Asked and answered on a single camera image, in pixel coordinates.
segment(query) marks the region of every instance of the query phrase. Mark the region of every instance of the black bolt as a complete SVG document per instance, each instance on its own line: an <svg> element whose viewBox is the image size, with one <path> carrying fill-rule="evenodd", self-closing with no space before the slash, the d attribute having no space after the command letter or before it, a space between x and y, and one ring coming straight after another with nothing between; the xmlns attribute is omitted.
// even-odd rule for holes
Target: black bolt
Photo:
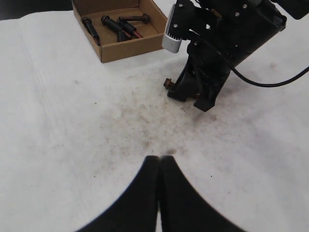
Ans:
<svg viewBox="0 0 309 232"><path fill-rule="evenodd" d="M120 20L119 24L123 26L124 30L129 34L134 35L136 38L143 38L143 36L136 31L137 30L136 27L130 24L129 22Z"/></svg>
<svg viewBox="0 0 309 232"><path fill-rule="evenodd" d="M90 18L82 18L82 23L85 26L85 28L87 29L88 33L92 36L92 38L94 39L94 41L96 42L96 44L98 46L100 46L100 37L96 31L96 29L93 27L92 25L92 21Z"/></svg>
<svg viewBox="0 0 309 232"><path fill-rule="evenodd" d="M147 14L143 14L142 16L121 16L118 18L118 21L142 21L144 24L150 22L150 16Z"/></svg>
<svg viewBox="0 0 309 232"><path fill-rule="evenodd" d="M119 31L117 34L117 42L123 42L127 41L128 37L126 36L126 33L124 31Z"/></svg>
<svg viewBox="0 0 309 232"><path fill-rule="evenodd" d="M109 16L103 15L101 18L101 22L103 25L107 26L110 30L112 30L115 33L118 33L119 31L123 31L127 37L131 38L132 36L124 31L124 27L120 25L119 23L112 20Z"/></svg>

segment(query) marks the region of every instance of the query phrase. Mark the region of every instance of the black cable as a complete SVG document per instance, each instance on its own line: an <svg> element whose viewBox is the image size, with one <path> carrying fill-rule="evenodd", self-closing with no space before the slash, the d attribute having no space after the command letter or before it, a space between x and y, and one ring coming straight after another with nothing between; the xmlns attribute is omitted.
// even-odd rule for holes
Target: black cable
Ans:
<svg viewBox="0 0 309 232"><path fill-rule="evenodd" d="M301 78L302 76L304 76L306 73L309 72L309 66L307 68L305 68L302 72L300 72L299 74L297 74L295 77L292 77L291 79L287 80L287 81L283 81L283 82L279 82L279 83L275 83L275 84L262 84L262 83L258 83L252 80L249 80L248 78L244 77L234 66L233 64L230 63L230 61L214 46L212 45L210 42L208 42L207 40L199 37L200 40L202 40L203 42L205 42L209 47L211 47L214 51L216 51L220 56L222 56L223 60L225 61L225 63L229 66L229 68L243 81L247 82L250 85L253 86L257 86L257 87L263 87L263 88L275 88L275 87L281 87L281 86L285 86L288 85L296 80L298 80L299 78Z"/></svg>

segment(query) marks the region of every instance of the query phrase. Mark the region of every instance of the rusty bolt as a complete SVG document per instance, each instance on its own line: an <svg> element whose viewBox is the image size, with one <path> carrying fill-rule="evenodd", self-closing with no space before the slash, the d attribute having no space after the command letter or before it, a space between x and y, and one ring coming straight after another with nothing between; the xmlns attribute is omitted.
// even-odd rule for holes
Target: rusty bolt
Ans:
<svg viewBox="0 0 309 232"><path fill-rule="evenodd" d="M166 79L165 80L165 82L164 82L164 87L166 88L166 89L170 89L170 88L172 88L172 87L174 87L175 86L175 83L173 83L172 82L172 79Z"/></svg>

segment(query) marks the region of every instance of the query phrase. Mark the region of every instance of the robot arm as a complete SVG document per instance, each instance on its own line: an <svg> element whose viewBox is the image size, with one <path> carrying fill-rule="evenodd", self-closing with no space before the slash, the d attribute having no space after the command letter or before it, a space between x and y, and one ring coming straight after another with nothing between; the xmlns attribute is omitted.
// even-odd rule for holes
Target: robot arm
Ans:
<svg viewBox="0 0 309 232"><path fill-rule="evenodd" d="M277 2L294 18L309 12L309 0ZM194 97L195 106L206 112L215 105L230 71L237 72L234 67L284 30L287 18L269 0L199 0L198 4L177 0L171 9L163 47L177 53L182 40L191 43L177 82L168 79L165 86L169 97L183 102Z"/></svg>

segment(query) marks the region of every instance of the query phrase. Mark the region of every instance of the white cloth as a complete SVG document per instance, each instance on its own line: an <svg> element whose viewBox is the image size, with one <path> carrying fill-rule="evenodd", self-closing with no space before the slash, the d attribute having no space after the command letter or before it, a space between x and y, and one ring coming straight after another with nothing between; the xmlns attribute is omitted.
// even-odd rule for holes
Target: white cloth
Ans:
<svg viewBox="0 0 309 232"><path fill-rule="evenodd" d="M174 1L157 3L167 14ZM239 70L268 83L299 73L308 22L289 18ZM0 231L74 231L119 197L145 156L166 154L244 229L308 231L308 75L263 89L232 74L203 113L163 88L187 43L101 64L72 12L1 21L0 31Z"/></svg>

